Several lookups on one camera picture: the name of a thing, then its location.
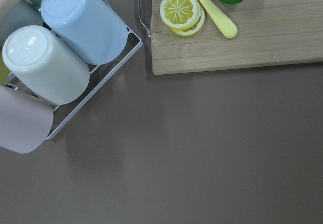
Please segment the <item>front lemon slice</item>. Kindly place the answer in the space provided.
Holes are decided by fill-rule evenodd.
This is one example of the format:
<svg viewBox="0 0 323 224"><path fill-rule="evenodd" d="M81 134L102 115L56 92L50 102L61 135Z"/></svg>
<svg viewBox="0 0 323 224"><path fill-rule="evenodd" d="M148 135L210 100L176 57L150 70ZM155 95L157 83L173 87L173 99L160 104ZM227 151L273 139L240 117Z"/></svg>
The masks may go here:
<svg viewBox="0 0 323 224"><path fill-rule="evenodd" d="M205 21L204 9L197 0L162 0L159 14L164 24L179 36L196 34Z"/></svg>

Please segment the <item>yellow plastic knife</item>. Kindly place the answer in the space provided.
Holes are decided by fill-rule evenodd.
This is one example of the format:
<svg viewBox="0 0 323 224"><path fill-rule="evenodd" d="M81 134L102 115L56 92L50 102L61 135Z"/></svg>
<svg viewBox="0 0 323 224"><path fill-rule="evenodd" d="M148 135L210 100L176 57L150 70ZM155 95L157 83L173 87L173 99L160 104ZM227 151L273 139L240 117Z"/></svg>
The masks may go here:
<svg viewBox="0 0 323 224"><path fill-rule="evenodd" d="M199 2L224 37L234 38L237 35L237 26L211 0L199 0Z"/></svg>

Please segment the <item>white cup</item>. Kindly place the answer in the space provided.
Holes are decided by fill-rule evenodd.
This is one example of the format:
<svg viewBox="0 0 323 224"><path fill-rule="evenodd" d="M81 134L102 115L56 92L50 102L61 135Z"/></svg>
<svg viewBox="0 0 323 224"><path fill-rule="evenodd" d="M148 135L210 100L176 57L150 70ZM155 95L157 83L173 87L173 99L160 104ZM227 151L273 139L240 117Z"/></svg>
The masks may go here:
<svg viewBox="0 0 323 224"><path fill-rule="evenodd" d="M53 104L67 104L86 90L87 64L48 29L31 25L5 41L5 65L31 91Z"/></svg>

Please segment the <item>light blue cup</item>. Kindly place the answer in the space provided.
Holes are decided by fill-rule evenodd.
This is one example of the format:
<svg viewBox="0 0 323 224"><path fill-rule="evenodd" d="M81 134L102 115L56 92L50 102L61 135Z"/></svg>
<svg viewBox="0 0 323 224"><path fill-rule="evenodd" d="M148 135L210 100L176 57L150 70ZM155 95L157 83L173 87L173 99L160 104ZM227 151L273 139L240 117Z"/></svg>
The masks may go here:
<svg viewBox="0 0 323 224"><path fill-rule="evenodd" d="M82 59L113 61L128 40L125 22L102 0L42 0L45 23Z"/></svg>

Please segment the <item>pink cup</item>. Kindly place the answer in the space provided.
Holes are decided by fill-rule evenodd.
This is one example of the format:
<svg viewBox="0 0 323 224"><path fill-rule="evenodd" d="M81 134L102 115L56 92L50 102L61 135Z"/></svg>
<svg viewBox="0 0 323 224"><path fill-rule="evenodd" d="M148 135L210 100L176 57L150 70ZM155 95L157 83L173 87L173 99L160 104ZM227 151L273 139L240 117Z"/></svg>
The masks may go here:
<svg viewBox="0 0 323 224"><path fill-rule="evenodd" d="M43 143L52 123L49 104L1 86L1 147L19 154L29 153Z"/></svg>

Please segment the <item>bamboo cutting board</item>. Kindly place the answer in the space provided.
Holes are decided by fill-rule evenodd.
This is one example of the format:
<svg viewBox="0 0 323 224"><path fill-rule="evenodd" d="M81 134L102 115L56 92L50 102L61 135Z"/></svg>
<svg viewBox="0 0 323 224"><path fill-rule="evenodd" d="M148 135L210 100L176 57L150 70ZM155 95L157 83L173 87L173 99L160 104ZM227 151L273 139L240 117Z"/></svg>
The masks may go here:
<svg viewBox="0 0 323 224"><path fill-rule="evenodd" d="M210 17L191 36L174 34L152 0L151 54L156 75L322 61L322 0L212 0L238 27L225 38Z"/></svg>

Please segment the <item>yellow cup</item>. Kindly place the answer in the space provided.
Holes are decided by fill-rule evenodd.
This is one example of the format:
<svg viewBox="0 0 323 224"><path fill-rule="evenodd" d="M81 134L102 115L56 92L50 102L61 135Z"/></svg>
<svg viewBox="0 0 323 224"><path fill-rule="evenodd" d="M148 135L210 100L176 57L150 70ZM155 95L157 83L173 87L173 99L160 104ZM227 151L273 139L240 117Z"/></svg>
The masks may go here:
<svg viewBox="0 0 323 224"><path fill-rule="evenodd" d="M0 85L4 84L11 71L5 65L3 58L0 59Z"/></svg>

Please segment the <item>grey green cup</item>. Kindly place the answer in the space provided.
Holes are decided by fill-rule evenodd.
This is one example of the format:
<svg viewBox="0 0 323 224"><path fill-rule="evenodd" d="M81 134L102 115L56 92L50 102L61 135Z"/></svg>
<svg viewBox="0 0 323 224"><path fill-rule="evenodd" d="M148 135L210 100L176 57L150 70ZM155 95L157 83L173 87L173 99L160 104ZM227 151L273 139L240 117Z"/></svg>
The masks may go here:
<svg viewBox="0 0 323 224"><path fill-rule="evenodd" d="M21 27L29 25L43 25L43 19L40 14L41 0L30 0L27 2L21 0L1 21L1 48L5 40L14 31Z"/></svg>

